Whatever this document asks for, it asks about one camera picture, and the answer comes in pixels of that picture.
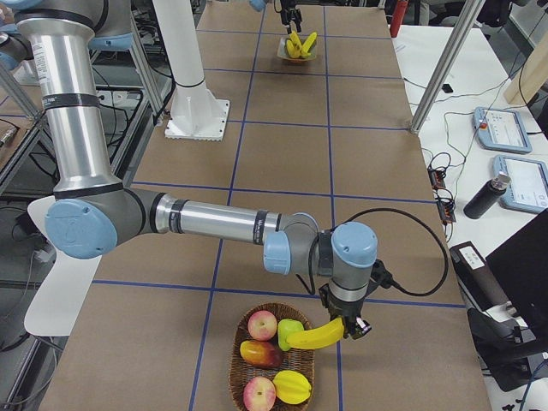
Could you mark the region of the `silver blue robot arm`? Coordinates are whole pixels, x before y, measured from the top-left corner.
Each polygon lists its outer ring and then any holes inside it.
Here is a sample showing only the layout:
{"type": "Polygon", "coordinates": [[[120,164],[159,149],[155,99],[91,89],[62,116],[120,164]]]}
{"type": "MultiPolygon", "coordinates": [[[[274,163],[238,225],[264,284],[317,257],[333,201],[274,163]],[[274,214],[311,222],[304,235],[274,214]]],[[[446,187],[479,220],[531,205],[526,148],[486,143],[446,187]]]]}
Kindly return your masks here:
{"type": "MultiPolygon", "coordinates": [[[[267,0],[249,0],[249,5],[257,12],[264,11],[267,0]]],[[[279,6],[276,6],[276,2],[273,1],[273,8],[276,13],[279,14],[282,25],[286,28],[288,34],[293,31],[300,33],[302,16],[301,11],[297,8],[296,0],[280,0],[279,6]]]]}
{"type": "Polygon", "coordinates": [[[363,337],[378,240],[363,223],[319,229],[305,214],[278,214],[179,200],[125,188],[110,167],[90,50],[132,47],[127,1],[10,1],[18,32],[29,42],[52,132],[59,182],[45,216],[52,243],[91,259],[149,233],[208,235],[260,245],[266,270],[319,274],[321,301],[345,336],[363,337]]]}

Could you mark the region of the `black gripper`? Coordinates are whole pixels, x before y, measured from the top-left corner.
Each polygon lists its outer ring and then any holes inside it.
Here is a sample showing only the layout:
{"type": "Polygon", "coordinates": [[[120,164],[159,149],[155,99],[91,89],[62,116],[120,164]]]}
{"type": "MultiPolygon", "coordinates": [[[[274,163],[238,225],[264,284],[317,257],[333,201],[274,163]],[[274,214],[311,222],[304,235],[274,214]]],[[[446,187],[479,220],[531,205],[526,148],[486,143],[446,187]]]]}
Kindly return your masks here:
{"type": "Polygon", "coordinates": [[[280,17],[283,26],[285,27],[287,34],[292,31],[291,23],[295,24],[296,32],[301,32],[301,11],[297,8],[295,0],[281,0],[280,17]]]}
{"type": "Polygon", "coordinates": [[[319,296],[322,305],[329,312],[330,320],[342,320],[344,338],[352,337],[356,340],[371,331],[371,325],[361,317],[364,296],[356,301],[340,300],[332,293],[329,284],[324,284],[319,289],[319,296]]]}

